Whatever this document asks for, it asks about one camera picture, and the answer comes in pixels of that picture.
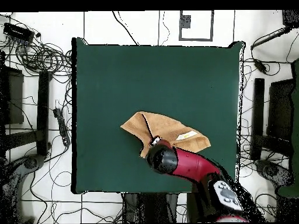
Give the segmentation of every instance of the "floor tile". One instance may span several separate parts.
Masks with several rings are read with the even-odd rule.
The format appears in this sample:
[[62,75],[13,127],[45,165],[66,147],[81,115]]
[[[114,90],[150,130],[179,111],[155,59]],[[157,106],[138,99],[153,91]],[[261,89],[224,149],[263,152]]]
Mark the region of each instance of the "floor tile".
[[121,214],[122,206],[123,204],[83,203],[83,207],[89,209],[91,213],[87,210],[82,211],[82,223],[112,222],[118,214]]
[[[119,22],[141,45],[157,45],[158,11],[114,11]],[[85,12],[85,35],[88,44],[134,45],[125,28],[112,11]]]

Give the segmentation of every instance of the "black device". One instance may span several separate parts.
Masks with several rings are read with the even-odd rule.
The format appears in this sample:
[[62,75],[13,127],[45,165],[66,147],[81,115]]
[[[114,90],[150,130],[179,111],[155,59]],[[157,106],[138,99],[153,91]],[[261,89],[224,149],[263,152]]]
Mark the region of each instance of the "black device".
[[34,37],[34,32],[8,22],[4,23],[3,34],[26,46],[32,43]]
[[293,79],[271,83],[267,135],[291,141],[292,106],[290,95],[294,87]]
[[299,9],[283,10],[283,24],[286,27],[299,28]]
[[281,165],[268,160],[257,160],[255,165],[258,174],[271,181],[275,189],[292,184],[291,173]]
[[22,97],[23,97],[23,83],[24,75],[21,70],[6,67],[8,70],[8,85],[5,86],[8,100],[11,100],[12,103],[9,103],[9,110],[6,112],[5,124],[21,124],[24,122],[24,116],[22,113]]
[[55,118],[57,118],[57,121],[58,121],[59,133],[62,137],[63,145],[65,147],[69,147],[70,144],[71,144],[71,141],[70,141],[69,136],[68,136],[67,126],[65,124],[63,114],[62,114],[62,112],[59,108],[55,108],[53,110],[53,113],[54,113]]
[[272,83],[269,100],[269,119],[267,135],[263,135],[263,108],[265,84],[256,78],[253,90],[251,160],[260,160],[262,148],[290,157],[293,147],[291,135],[291,92],[294,81],[284,80]]
[[[255,78],[253,84],[253,99],[252,99],[252,135],[263,135],[263,118],[264,118],[264,92],[265,80],[263,78]],[[252,138],[252,146],[250,156],[253,160],[259,160],[262,154],[262,148],[254,144],[255,139]]]
[[174,223],[178,194],[126,193],[123,223]]
[[[26,176],[42,167],[51,144],[48,143],[48,88],[51,74],[40,72],[37,131],[6,135],[5,118],[9,112],[9,69],[5,66],[5,52],[0,52],[0,224],[23,223],[19,197]],[[12,162],[6,151],[36,142],[37,154]]]
[[283,10],[282,18],[283,18],[283,24],[285,25],[285,28],[280,29],[275,34],[272,34],[271,36],[264,38],[261,41],[256,42],[255,44],[253,44],[251,46],[251,50],[253,50],[257,46],[260,46],[261,44],[264,44],[265,42],[275,39],[276,37],[280,37],[283,34],[289,33],[292,29],[296,29],[299,27],[299,10],[298,9]]

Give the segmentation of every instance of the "black cable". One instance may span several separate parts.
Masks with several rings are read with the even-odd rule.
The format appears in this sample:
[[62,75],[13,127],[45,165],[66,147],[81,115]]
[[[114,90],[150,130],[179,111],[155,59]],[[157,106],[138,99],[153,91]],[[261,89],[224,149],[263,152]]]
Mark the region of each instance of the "black cable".
[[135,45],[138,46],[139,44],[133,39],[132,35],[131,35],[130,32],[127,30],[127,28],[124,26],[124,24],[122,24],[122,23],[118,20],[118,18],[117,18],[116,15],[114,14],[114,11],[112,11],[112,14],[113,14],[114,18],[116,19],[116,21],[117,21],[119,24],[121,24],[121,25],[124,27],[124,29],[127,31],[128,35],[131,37],[131,39],[133,40],[133,42],[135,43]]
[[290,47],[290,49],[289,49],[289,51],[288,51],[288,54],[287,54],[287,57],[286,57],[286,61],[287,61],[287,62],[288,62],[287,58],[288,58],[288,56],[290,55],[290,52],[291,52],[291,50],[292,50],[292,46],[293,46],[294,42],[296,41],[296,39],[298,38],[298,36],[299,36],[299,33],[297,34],[296,38],[293,40],[293,42],[292,42],[292,44],[291,44],[291,47]]
[[163,23],[164,27],[168,30],[168,36],[167,36],[167,39],[164,40],[163,43],[162,43],[161,45],[163,45],[164,42],[168,41],[169,35],[171,35],[171,32],[169,31],[168,27],[165,26],[165,23],[164,23],[164,16],[165,16],[165,11],[164,11],[164,14],[163,14],[162,23]]
[[267,211],[267,210],[265,210],[264,207],[260,206],[260,205],[257,203],[258,198],[261,197],[261,196],[264,196],[264,195],[269,196],[269,197],[272,197],[274,200],[277,201],[276,197],[274,197],[273,195],[271,195],[271,194],[269,194],[269,193],[261,193],[261,194],[259,194],[259,195],[255,198],[255,204],[258,205],[259,208],[261,208],[264,212],[267,212],[269,215],[271,215],[271,216],[273,216],[273,217],[275,218],[276,216],[275,216],[274,207],[272,207],[271,205],[268,204],[268,205],[267,205],[267,209],[268,209],[268,211]]
[[36,224],[39,224],[41,217],[44,215],[44,213],[46,212],[46,210],[48,208],[48,204],[43,199],[41,199],[37,195],[35,195],[35,193],[32,191],[32,184],[34,182],[34,179],[35,179],[35,171],[33,172],[33,179],[32,179],[32,182],[30,184],[30,189],[29,190],[31,191],[31,193],[32,193],[33,196],[35,196],[38,200],[42,201],[46,205],[46,208],[44,209],[43,213],[40,215],[39,219],[37,220]]

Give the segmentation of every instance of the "green table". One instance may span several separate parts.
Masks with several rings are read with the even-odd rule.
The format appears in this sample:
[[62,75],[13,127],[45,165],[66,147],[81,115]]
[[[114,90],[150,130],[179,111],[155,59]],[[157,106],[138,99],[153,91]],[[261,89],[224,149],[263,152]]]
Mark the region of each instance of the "green table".
[[120,128],[137,111],[163,114],[200,131],[211,142],[200,154],[235,177],[239,59],[244,43],[217,48],[76,41],[73,192],[191,191],[190,182],[154,173],[139,157],[141,142]]

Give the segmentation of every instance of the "black metal stand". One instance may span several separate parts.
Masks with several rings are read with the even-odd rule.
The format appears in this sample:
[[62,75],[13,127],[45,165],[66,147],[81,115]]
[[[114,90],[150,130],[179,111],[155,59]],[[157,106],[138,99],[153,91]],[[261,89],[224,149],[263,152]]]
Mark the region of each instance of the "black metal stand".
[[268,41],[270,41],[270,40],[275,39],[276,37],[280,37],[280,36],[283,35],[283,34],[289,33],[291,30],[292,30],[292,28],[290,28],[290,27],[285,27],[282,31],[280,31],[280,32],[278,32],[278,33],[276,33],[276,34],[274,34],[274,35],[268,37],[268,38],[265,38],[265,39],[262,40],[262,41],[259,41],[259,42],[255,43],[255,44],[253,44],[253,45],[251,46],[251,50],[253,50],[253,49],[254,49],[255,47],[257,47],[257,46],[260,46],[261,44],[264,44],[264,43],[266,43],[266,42],[268,42]]

